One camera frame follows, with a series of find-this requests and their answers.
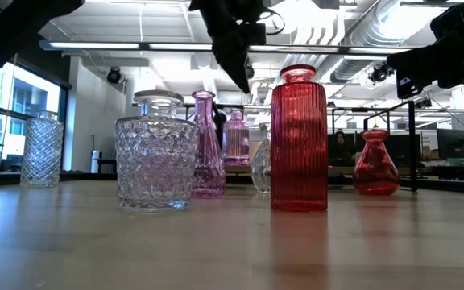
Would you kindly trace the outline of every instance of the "red glass vase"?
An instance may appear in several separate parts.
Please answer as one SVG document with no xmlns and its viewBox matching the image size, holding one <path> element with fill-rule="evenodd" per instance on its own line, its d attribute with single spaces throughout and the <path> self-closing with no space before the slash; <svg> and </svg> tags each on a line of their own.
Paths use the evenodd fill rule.
<svg viewBox="0 0 464 290">
<path fill-rule="evenodd" d="M 361 158 L 354 169 L 354 187 L 361 194 L 389 196 L 399 188 L 399 173 L 386 151 L 386 130 L 361 133 L 366 141 Z"/>
<path fill-rule="evenodd" d="M 327 210 L 327 101 L 310 65 L 282 70 L 271 100 L 271 207 Z"/>
</svg>

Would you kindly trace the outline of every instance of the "wooden table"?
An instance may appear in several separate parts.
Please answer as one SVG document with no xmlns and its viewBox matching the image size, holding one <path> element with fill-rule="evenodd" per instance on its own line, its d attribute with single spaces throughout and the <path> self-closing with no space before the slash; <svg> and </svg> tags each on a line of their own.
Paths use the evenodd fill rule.
<svg viewBox="0 0 464 290">
<path fill-rule="evenodd" d="M 462 289 L 464 194 L 329 192 L 326 213 L 252 188 L 179 213 L 116 208 L 116 183 L 0 188 L 0 289 Z"/>
</svg>

